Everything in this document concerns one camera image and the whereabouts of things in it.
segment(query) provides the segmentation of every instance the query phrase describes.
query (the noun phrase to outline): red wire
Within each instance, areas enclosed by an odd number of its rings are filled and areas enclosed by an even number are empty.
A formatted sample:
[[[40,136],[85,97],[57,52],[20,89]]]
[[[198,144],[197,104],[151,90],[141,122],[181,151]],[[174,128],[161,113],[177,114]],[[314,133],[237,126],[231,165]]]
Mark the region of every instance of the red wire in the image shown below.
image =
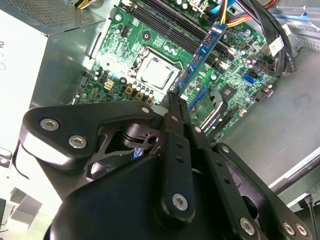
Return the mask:
[[[277,0],[272,0],[272,2],[270,2],[267,6],[265,6],[265,8],[266,8],[266,9],[271,8],[271,7],[276,3],[276,1],[277,1]],[[235,21],[238,21],[238,20],[240,20],[240,19],[243,19],[243,18],[245,18],[245,17],[247,17],[247,16],[249,16],[249,15],[246,14],[246,15],[243,15],[243,16],[241,16],[241,17],[234,18],[234,19],[228,21],[228,24],[234,23]]]

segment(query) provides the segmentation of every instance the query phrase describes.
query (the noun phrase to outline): ram slot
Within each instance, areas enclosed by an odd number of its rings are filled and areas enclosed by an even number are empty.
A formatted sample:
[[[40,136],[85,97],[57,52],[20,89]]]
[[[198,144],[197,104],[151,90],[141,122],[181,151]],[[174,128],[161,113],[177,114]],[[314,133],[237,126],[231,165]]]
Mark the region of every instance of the ram slot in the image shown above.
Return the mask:
[[[208,31],[201,27],[200,25],[196,24],[195,22],[191,21],[189,18],[181,14],[176,9],[172,8],[170,5],[165,3],[162,0],[139,0],[144,4],[147,4],[152,10],[158,12],[169,21],[175,23],[180,28],[185,30],[187,33],[193,35],[199,42],[207,35]],[[220,53],[224,58],[229,59],[230,61],[233,60],[232,54],[228,52],[228,49],[224,46],[226,43],[222,42],[217,43],[214,48],[214,51]]]
[[[184,48],[189,53],[194,54],[197,51],[200,45],[199,43],[190,41],[188,37],[162,22],[161,19],[145,11],[143,8],[137,6],[135,8],[126,7],[125,9],[127,12],[131,13],[134,18],[148,25],[159,34],[167,37],[169,40]],[[217,57],[211,53],[205,62],[214,69],[221,70],[219,62],[216,60],[216,58]]]

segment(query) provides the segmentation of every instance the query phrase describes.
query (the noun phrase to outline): mounting hole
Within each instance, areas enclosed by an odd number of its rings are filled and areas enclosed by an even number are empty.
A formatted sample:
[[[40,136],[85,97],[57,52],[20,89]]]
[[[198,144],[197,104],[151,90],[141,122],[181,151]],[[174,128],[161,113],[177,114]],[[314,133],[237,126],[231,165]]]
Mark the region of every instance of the mounting hole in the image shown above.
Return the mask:
[[[176,160],[177,160],[179,163],[181,163],[181,164],[184,163],[184,160],[182,159],[182,157],[176,156],[175,158],[176,158]]]
[[[216,164],[217,164],[219,167],[223,167],[222,163],[219,162],[219,161],[216,161]]]
[[[230,184],[230,180],[226,177],[223,178],[223,181],[226,183],[226,184]]]
[[[148,139],[148,144],[153,145],[158,142],[158,138],[156,136],[152,136]]]
[[[182,146],[182,144],[180,142],[177,142],[176,145],[180,148],[180,149],[183,149],[184,146]]]
[[[149,32],[149,31],[144,31],[144,32],[142,33],[142,38],[143,38],[143,40],[145,40],[145,41],[149,41],[149,40],[151,39],[150,32]]]
[[[232,13],[232,14],[235,14],[235,13],[236,13],[236,10],[235,10],[233,7],[230,7],[230,8],[229,8],[229,12]]]

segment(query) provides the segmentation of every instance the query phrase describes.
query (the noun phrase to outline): blue ram stick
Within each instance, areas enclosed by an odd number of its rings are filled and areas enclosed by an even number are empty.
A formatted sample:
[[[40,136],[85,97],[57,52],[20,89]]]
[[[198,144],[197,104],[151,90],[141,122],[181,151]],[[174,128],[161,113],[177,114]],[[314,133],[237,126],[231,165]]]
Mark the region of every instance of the blue ram stick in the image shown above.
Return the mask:
[[[212,49],[216,46],[227,28],[228,25],[217,21],[212,25],[210,31],[202,41],[199,49],[195,52],[191,61],[181,73],[181,76],[176,83],[179,97],[183,94],[186,87],[191,83],[192,79],[199,72],[201,66],[205,63]]]

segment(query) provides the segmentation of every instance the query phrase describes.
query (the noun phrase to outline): chip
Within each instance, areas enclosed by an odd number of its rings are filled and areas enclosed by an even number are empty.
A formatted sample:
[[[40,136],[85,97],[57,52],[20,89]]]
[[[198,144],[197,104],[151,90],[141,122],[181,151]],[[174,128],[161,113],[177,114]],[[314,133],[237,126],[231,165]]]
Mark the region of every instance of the chip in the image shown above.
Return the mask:
[[[237,89],[233,88],[229,84],[226,84],[222,89],[221,95],[228,101],[237,93],[237,91]]]

